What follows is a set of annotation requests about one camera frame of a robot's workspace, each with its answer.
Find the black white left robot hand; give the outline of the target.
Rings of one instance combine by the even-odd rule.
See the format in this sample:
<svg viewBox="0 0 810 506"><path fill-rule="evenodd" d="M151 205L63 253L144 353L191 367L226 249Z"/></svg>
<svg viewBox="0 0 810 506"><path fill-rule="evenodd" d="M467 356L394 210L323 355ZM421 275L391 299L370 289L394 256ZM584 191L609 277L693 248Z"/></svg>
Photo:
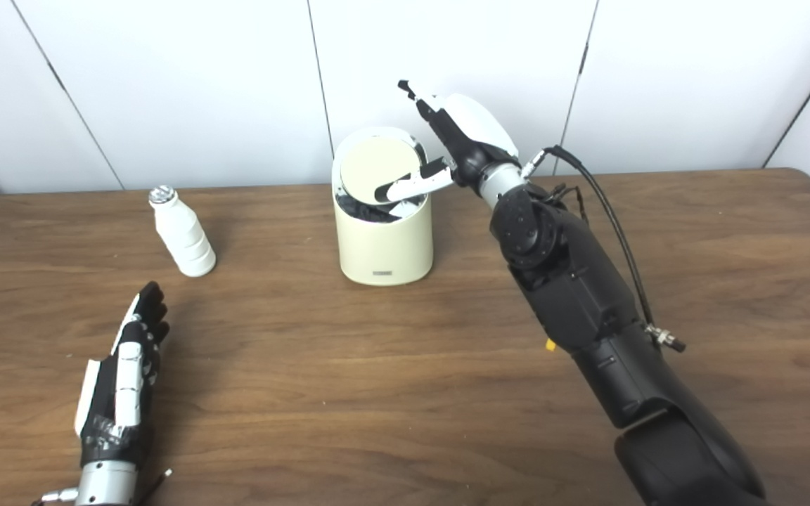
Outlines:
<svg viewBox="0 0 810 506"><path fill-rule="evenodd" d="M164 292L148 282L126 310L109 355L88 361L75 420L81 467L117 461L139 468L148 460L166 314Z"/></svg>

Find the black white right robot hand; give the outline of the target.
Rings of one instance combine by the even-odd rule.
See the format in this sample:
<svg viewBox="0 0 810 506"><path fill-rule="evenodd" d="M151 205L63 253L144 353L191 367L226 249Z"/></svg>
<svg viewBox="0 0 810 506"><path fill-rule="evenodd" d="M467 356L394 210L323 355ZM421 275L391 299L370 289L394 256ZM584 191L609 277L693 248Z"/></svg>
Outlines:
<svg viewBox="0 0 810 506"><path fill-rule="evenodd" d="M430 125L446 156L422 164L399 179L378 186L374 199L379 204L399 202L444 187L469 187L487 205L495 208L499 199L526 181L520 175L518 149L503 126L481 103L453 93L441 97L421 89L413 80L397 86L413 100L421 118Z"/></svg>

